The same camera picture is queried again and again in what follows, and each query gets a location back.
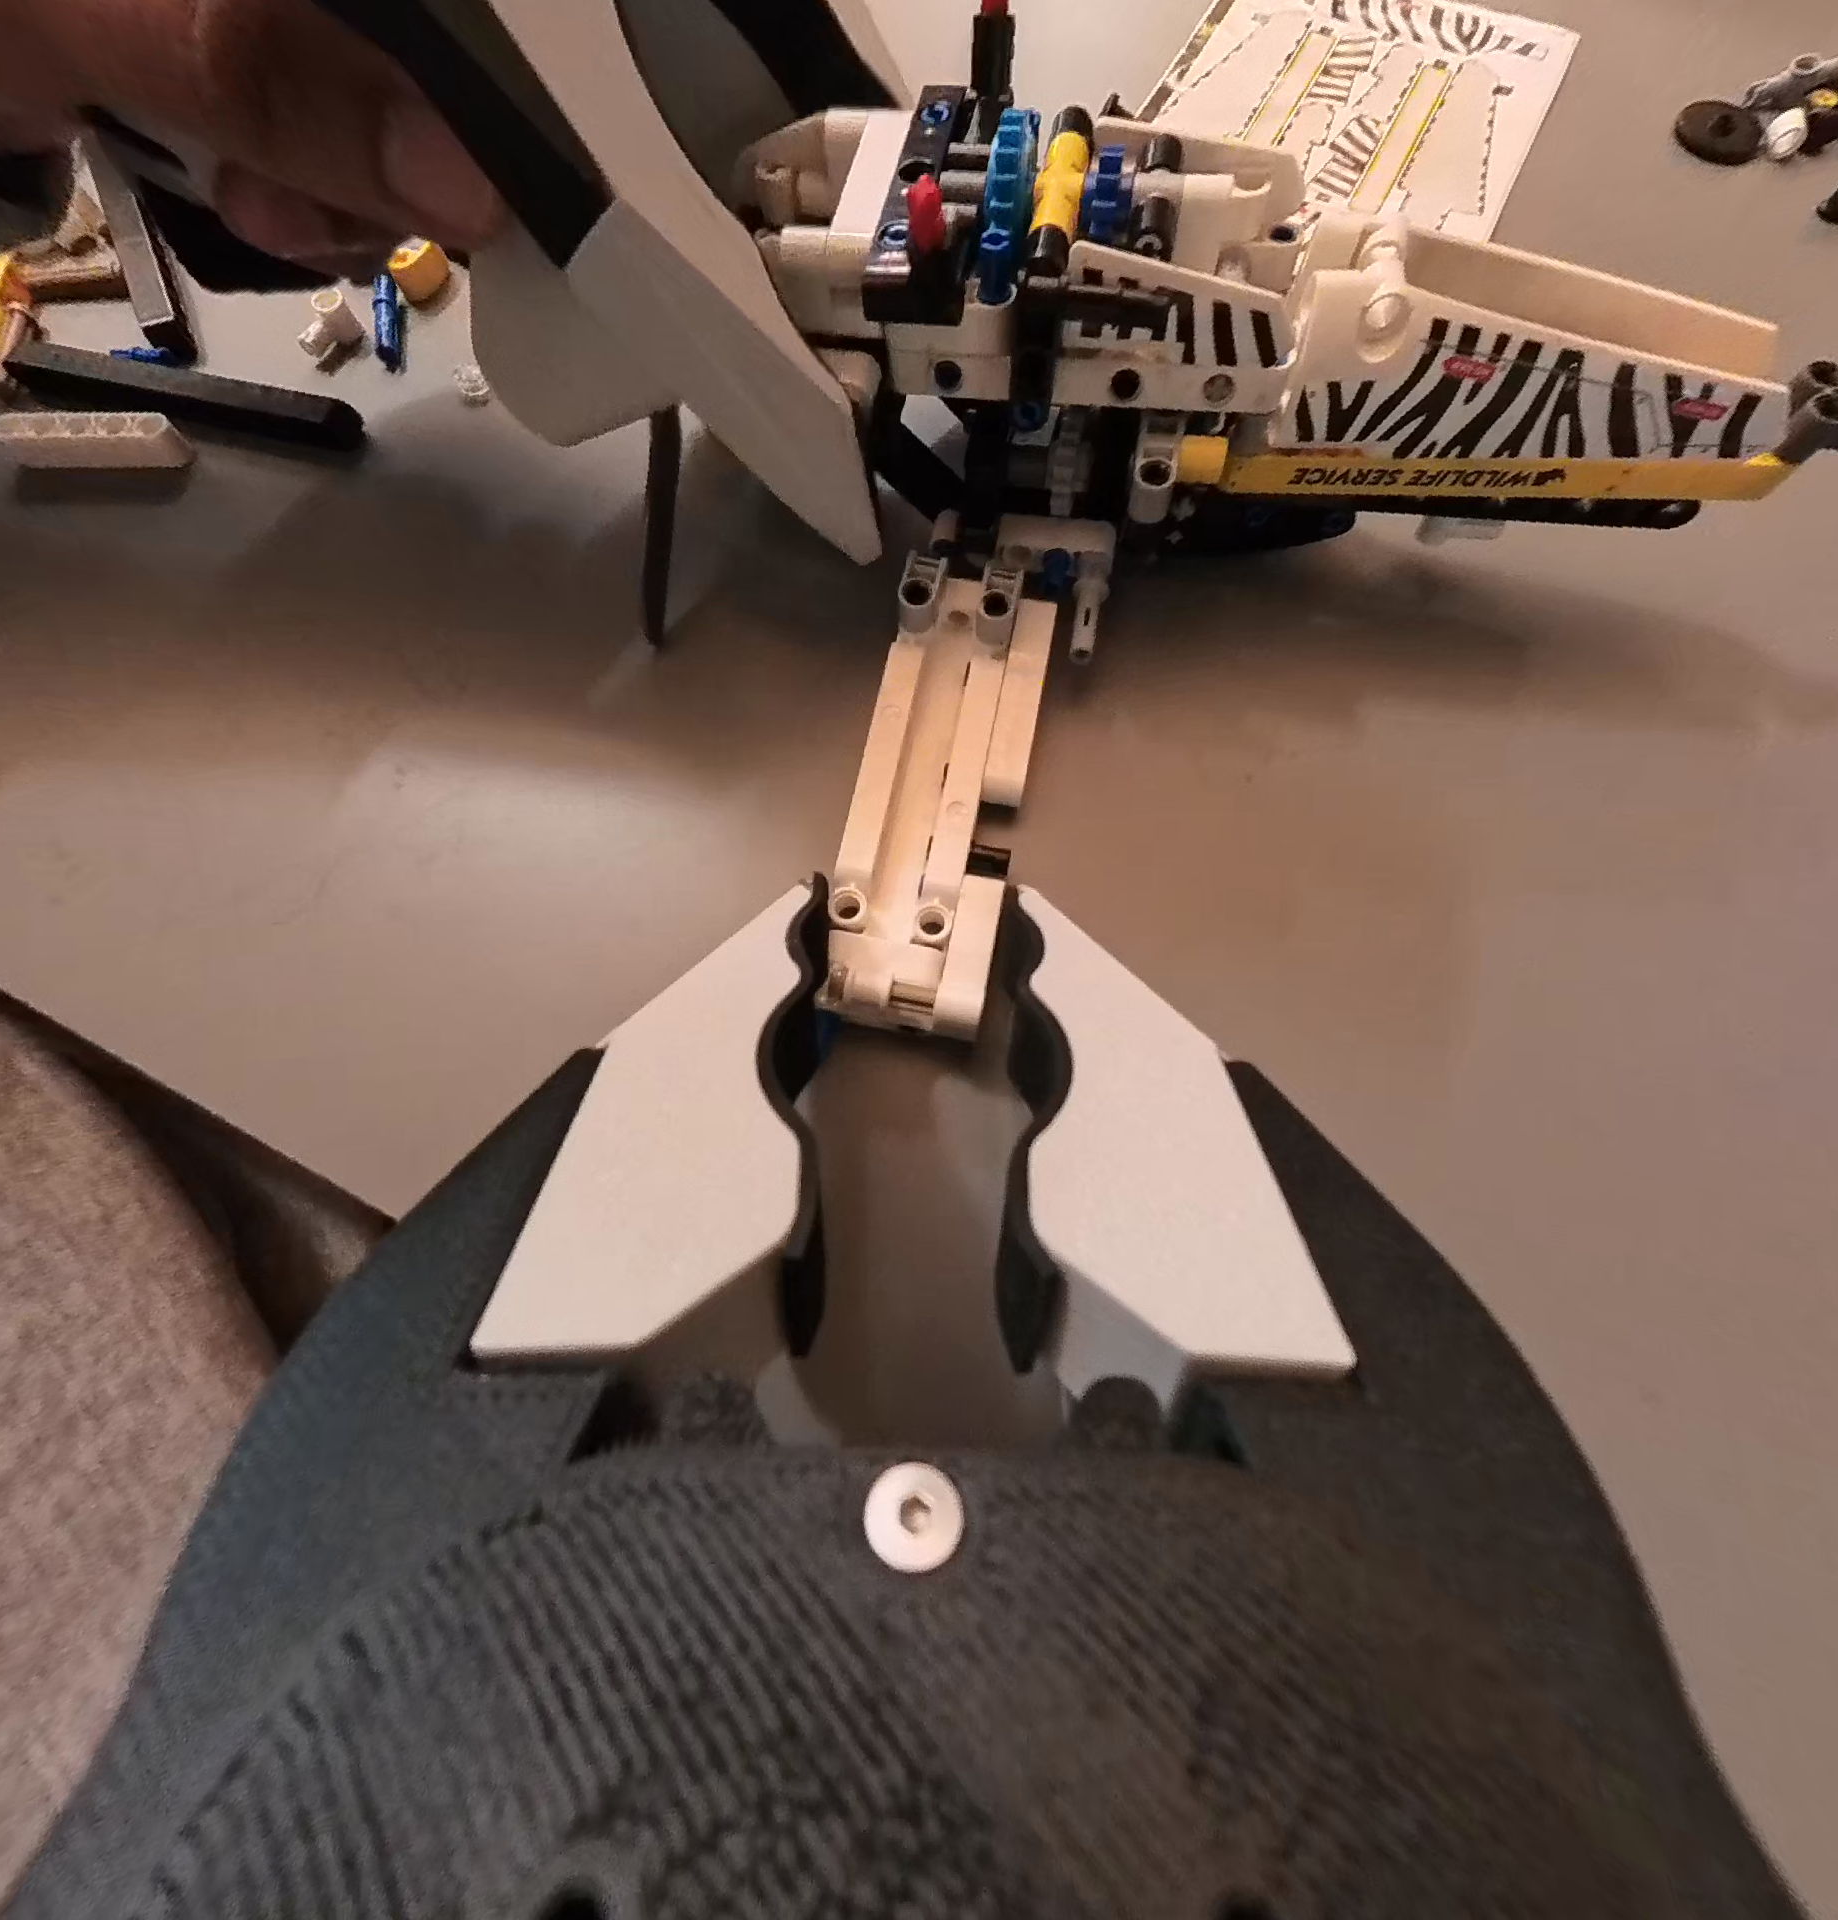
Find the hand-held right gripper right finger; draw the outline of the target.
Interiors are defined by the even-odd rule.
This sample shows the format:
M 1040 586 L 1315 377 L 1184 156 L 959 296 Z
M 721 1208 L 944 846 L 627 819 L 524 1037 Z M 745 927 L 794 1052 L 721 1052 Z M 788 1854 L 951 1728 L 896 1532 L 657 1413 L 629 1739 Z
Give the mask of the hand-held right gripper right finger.
M 1348 1377 L 1221 1048 L 1047 895 L 1004 911 L 1004 1349 L 1051 1377 Z

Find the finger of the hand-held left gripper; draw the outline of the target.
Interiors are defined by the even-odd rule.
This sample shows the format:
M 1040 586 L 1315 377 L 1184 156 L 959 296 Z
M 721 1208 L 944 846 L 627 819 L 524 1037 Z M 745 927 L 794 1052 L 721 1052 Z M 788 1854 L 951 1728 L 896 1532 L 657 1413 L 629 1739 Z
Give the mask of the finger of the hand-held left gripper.
M 907 99 L 849 2 L 627 2 L 627 42 L 682 153 L 742 153 L 805 116 Z
M 512 228 L 474 253 L 474 356 L 498 404 L 550 444 L 690 412 L 772 497 L 858 563 L 880 527 L 849 397 L 783 306 L 764 253 L 686 153 L 640 53 L 674 53 L 688 131 L 726 156 L 732 28 L 627 28 L 619 2 L 493 2 L 609 205 L 566 265 Z

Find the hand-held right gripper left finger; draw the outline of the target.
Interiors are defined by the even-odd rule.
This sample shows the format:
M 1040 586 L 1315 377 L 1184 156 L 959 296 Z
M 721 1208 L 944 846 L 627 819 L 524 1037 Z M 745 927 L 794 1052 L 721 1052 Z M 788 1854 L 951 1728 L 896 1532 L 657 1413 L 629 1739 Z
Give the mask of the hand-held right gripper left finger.
M 805 1358 L 824 1315 L 824 881 L 794 881 L 622 1019 L 474 1326 L 482 1368 L 649 1362 L 706 1332 Z

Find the white lego wing assembly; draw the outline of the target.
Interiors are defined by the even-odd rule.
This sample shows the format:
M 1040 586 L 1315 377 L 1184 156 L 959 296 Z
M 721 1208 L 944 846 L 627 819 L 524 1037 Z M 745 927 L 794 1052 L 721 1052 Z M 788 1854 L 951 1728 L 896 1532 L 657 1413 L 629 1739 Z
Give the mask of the white lego wing assembly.
M 1053 634 L 1056 603 L 1021 570 L 907 553 L 827 876 L 827 1012 L 975 1042 L 1010 869 L 983 830 L 1021 805 Z

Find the zebra-striped lego aeroplane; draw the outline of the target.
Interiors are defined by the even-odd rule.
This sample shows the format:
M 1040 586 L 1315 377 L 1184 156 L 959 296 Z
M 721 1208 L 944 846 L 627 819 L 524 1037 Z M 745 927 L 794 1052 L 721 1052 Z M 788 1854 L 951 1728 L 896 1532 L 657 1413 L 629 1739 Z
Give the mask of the zebra-striped lego aeroplane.
M 952 573 L 1074 603 L 1120 551 L 1261 551 L 1361 515 L 1674 530 L 1838 452 L 1838 361 L 1776 327 L 1406 219 L 1109 97 L 1014 99 L 1014 12 L 966 82 L 690 153 L 854 402 L 868 483 Z

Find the short white lego beam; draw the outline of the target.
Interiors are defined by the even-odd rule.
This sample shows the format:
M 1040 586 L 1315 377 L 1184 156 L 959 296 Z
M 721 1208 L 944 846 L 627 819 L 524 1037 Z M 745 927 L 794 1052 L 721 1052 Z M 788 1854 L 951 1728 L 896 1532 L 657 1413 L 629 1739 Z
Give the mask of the short white lego beam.
M 188 471 L 188 432 L 165 413 L 0 413 L 0 452 L 25 471 Z

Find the black grey lego subassembly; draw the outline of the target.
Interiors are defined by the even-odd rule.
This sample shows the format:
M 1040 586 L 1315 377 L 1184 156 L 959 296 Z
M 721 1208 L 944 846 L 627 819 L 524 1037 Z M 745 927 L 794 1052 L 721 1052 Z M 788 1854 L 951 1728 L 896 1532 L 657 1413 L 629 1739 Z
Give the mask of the black grey lego subassembly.
M 1710 166 L 1790 162 L 1838 147 L 1838 55 L 1800 53 L 1741 99 L 1679 109 L 1675 142 Z

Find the person's left hand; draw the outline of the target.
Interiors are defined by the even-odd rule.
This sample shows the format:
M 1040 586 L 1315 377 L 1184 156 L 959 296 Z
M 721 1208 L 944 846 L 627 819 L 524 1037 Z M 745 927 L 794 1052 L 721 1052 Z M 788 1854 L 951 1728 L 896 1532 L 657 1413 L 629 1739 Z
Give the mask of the person's left hand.
M 0 153 L 52 156 L 87 109 L 209 150 L 225 228 L 318 274 L 509 224 L 428 92 L 313 2 L 0 2 Z

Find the zebra-striped sticker sheet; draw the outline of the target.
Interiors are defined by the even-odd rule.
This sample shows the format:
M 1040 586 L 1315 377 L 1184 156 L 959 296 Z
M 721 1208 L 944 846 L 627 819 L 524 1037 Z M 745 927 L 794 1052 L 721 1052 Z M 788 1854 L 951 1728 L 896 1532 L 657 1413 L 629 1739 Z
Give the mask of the zebra-striped sticker sheet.
M 1208 2 L 1141 119 L 1286 153 L 1307 208 L 1486 243 L 1577 50 L 1482 2 Z

